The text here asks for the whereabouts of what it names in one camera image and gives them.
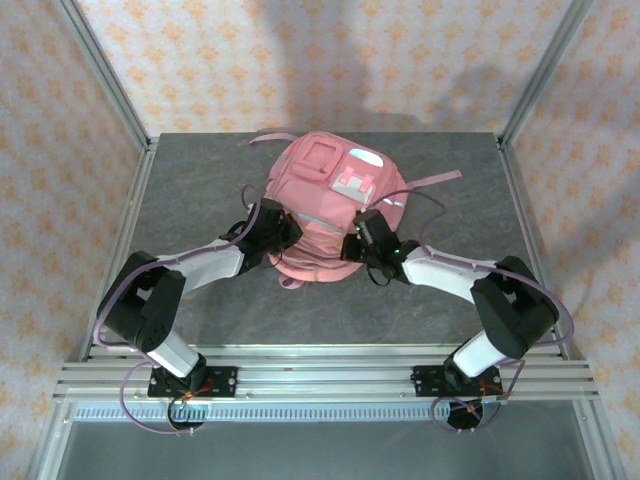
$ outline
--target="gray marble surface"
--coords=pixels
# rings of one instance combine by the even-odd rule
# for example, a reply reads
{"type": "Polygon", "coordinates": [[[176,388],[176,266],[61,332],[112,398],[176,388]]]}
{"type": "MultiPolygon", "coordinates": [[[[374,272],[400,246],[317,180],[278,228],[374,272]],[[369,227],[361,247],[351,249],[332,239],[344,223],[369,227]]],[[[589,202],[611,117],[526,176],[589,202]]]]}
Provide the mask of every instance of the gray marble surface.
{"type": "MultiPolygon", "coordinates": [[[[163,134],[131,251],[172,254],[209,243],[246,218],[240,190],[262,192],[285,142],[250,146],[255,134],[163,134]]],[[[493,136],[483,133],[357,133],[386,153],[406,180],[459,168],[463,178],[428,188],[448,208],[428,242],[476,259],[528,258],[493,136]]],[[[416,238],[435,207],[409,199],[399,228],[416,238]]],[[[182,300],[176,328],[204,344],[452,343],[478,332],[474,307],[426,287],[371,283],[364,269],[337,283],[285,290],[273,268],[221,280],[182,300]]]]}

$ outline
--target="pink backpack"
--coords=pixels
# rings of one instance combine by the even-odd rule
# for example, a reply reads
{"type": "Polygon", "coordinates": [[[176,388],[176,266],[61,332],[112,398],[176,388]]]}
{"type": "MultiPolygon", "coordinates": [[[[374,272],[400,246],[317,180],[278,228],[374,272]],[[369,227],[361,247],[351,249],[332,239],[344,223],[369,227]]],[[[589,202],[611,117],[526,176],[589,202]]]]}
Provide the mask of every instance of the pink backpack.
{"type": "MultiPolygon", "coordinates": [[[[458,170],[407,185],[386,155],[325,132],[299,138],[286,133],[262,135],[251,143],[274,139],[293,143],[273,165],[265,197],[284,205],[302,229],[296,245],[281,257],[270,257],[286,288],[305,281],[342,280],[362,266],[340,260],[344,236],[355,233],[352,220],[357,210],[396,190],[460,176],[458,170]]],[[[402,219],[406,201],[407,193],[401,193],[376,207],[392,230],[402,219]]]]}

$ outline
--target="orange pattern wallpaper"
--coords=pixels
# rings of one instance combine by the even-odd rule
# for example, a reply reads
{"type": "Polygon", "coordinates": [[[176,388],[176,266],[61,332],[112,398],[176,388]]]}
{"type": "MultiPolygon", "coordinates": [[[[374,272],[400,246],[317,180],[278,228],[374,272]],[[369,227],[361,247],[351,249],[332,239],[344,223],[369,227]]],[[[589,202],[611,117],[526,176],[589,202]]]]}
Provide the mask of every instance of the orange pattern wallpaper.
{"type": "Polygon", "coordinates": [[[556,290],[640,478],[640,4],[596,1],[515,144],[556,290]]]}
{"type": "Polygon", "coordinates": [[[138,151],[51,0],[0,2],[0,478],[88,327],[138,151]]]}
{"type": "Polygon", "coordinates": [[[569,0],[79,0],[150,135],[502,130],[569,0]]]}

